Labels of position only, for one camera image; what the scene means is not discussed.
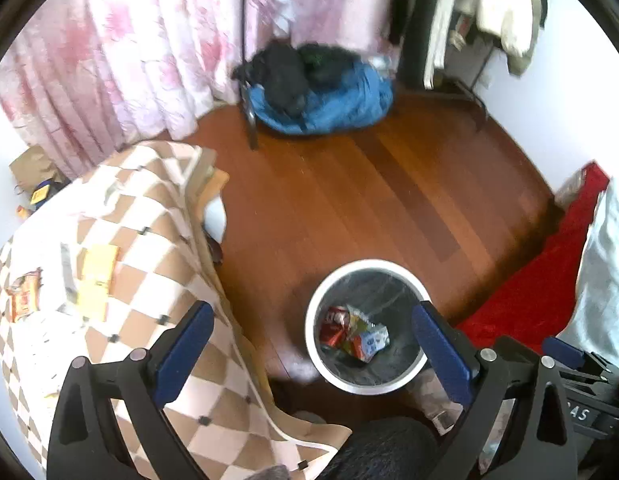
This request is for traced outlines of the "yellow cigarette carton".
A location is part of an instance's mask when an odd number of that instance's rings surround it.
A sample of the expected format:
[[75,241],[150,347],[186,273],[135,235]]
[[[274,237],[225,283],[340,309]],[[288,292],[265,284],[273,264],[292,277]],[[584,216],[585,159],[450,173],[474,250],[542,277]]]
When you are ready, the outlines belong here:
[[116,245],[94,246],[86,250],[78,287],[78,309],[86,318],[98,322],[106,320],[118,255],[119,247]]

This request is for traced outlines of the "grey long cardboard box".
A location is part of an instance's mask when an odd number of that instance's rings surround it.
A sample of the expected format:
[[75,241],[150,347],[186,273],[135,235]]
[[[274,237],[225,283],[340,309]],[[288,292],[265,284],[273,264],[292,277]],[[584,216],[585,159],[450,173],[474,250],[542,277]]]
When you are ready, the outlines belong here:
[[60,256],[63,289],[66,293],[67,300],[75,304],[76,300],[78,300],[78,286],[76,286],[75,283],[72,252],[67,244],[60,245]]

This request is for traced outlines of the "white round trash bin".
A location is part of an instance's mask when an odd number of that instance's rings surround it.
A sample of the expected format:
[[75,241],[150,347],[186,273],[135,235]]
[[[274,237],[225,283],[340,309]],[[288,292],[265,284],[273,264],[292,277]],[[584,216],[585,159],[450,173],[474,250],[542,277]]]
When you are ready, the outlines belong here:
[[[413,307],[430,298],[416,275],[396,263],[364,259],[330,273],[315,290],[305,315],[306,349],[316,370],[344,392],[381,396],[406,386],[427,363],[411,328]],[[339,348],[319,342],[319,330],[329,307],[347,307],[349,333]],[[390,344],[369,363],[357,359],[354,338],[382,324]]]

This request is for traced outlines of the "white pillow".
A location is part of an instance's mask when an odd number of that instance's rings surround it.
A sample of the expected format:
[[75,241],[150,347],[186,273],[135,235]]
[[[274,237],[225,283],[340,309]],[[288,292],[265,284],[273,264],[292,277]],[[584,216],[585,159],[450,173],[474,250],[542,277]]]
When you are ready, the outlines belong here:
[[619,367],[619,179],[599,195],[575,290],[574,312],[558,338]]

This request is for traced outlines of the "red blanket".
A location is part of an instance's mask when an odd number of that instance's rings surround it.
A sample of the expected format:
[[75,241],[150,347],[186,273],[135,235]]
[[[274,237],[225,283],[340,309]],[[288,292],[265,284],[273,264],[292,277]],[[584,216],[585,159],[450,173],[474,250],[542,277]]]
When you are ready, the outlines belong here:
[[587,232],[599,195],[610,182],[595,162],[584,166],[581,176],[584,182],[575,200],[541,252],[457,325],[477,348],[491,347],[498,337],[509,336],[539,353],[546,338],[567,326],[575,309]]

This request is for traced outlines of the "checkered slipper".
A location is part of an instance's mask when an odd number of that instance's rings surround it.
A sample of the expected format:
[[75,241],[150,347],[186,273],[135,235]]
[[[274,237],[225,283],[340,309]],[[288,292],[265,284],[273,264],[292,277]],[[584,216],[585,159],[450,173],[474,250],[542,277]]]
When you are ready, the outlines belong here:
[[431,366],[424,367],[406,389],[416,408],[432,422],[441,436],[445,436],[454,428],[463,407],[447,396]]

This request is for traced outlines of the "orange snack wrapper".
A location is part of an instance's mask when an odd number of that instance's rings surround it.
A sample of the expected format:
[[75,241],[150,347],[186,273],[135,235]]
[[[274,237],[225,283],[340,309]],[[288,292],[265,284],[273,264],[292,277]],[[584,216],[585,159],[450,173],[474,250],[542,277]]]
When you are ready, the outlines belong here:
[[11,322],[18,322],[40,310],[40,274],[40,269],[25,273],[8,288]]

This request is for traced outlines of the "checkered brown pink bedspread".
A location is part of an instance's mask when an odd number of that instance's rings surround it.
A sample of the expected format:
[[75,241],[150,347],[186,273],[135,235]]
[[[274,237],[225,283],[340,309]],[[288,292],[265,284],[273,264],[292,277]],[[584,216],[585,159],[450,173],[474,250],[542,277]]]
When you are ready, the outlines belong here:
[[[227,304],[197,226],[201,195],[220,188],[206,148],[147,141],[115,154],[65,188],[0,251],[0,359],[10,403],[34,460],[47,467],[62,374],[75,356],[124,358],[156,342],[196,301],[214,328],[165,415],[213,479],[244,479],[286,466],[315,479],[349,430],[307,422],[276,408],[262,367]],[[87,249],[119,247],[107,318],[91,320],[63,289],[60,245],[72,252],[76,286]],[[40,310],[11,322],[8,288],[40,274]]]

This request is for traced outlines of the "small blue white carton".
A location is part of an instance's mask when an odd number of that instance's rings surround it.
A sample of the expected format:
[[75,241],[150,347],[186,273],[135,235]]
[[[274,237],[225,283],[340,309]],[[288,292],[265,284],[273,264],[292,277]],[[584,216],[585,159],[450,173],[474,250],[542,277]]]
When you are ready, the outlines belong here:
[[390,344],[390,334],[382,324],[374,325],[358,334],[353,340],[357,359],[369,363],[373,357]]

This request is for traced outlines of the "brown paper bag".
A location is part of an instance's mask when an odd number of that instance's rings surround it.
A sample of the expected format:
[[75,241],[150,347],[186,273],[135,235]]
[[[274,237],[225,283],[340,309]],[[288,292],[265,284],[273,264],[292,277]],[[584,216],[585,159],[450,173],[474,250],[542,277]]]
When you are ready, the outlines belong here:
[[38,145],[27,148],[10,165],[11,173],[21,192],[33,193],[46,180],[66,183],[67,179],[46,152]]

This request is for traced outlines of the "blue sleeping bag pile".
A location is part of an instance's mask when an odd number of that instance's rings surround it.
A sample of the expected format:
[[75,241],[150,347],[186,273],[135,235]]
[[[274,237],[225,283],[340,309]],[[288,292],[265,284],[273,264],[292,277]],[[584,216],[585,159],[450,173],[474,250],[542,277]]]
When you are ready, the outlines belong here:
[[334,89],[308,92],[299,118],[275,110],[262,87],[250,89],[248,96],[255,117],[273,130],[288,136],[316,136],[375,125],[389,113],[394,90],[389,77],[357,61]]

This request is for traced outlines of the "hanging white clothes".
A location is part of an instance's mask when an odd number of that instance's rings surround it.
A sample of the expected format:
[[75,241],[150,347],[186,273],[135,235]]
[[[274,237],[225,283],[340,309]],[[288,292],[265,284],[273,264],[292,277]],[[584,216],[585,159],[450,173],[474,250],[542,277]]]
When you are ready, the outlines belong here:
[[481,34],[500,44],[508,70],[520,77],[529,68],[538,32],[544,27],[547,0],[430,0],[425,19],[424,68],[416,78],[424,89],[434,88],[434,75],[445,65],[447,44],[460,38],[453,18],[466,18]]

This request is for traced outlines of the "black metal rack stand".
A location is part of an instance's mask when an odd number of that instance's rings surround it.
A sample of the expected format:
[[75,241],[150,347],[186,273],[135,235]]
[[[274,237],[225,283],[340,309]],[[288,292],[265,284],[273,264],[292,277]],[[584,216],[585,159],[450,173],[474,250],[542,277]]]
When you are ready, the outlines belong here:
[[[242,64],[249,62],[247,56],[247,0],[240,0],[240,61]],[[239,96],[242,114],[247,125],[247,137],[249,148],[256,151],[259,148],[258,124],[256,116],[252,110],[252,104],[249,96],[250,84],[247,83],[246,76],[239,79]]]

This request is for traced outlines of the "black clothes pile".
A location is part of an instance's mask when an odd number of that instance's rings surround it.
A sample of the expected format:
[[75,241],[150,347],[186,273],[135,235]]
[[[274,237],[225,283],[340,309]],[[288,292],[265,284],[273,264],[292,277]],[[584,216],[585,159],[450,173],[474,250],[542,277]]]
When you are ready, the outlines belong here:
[[337,89],[360,56],[341,47],[302,44],[295,48],[273,40],[250,61],[232,70],[232,79],[250,88],[260,87],[266,103],[292,118],[300,117],[311,92]]

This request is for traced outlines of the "pink floral curtain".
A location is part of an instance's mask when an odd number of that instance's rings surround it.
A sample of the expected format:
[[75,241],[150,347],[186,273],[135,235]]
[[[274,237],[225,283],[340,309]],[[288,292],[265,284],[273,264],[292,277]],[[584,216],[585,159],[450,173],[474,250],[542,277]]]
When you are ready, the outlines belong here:
[[0,61],[3,118],[77,178],[123,146],[193,133],[235,103],[270,39],[380,46],[389,0],[47,0]]

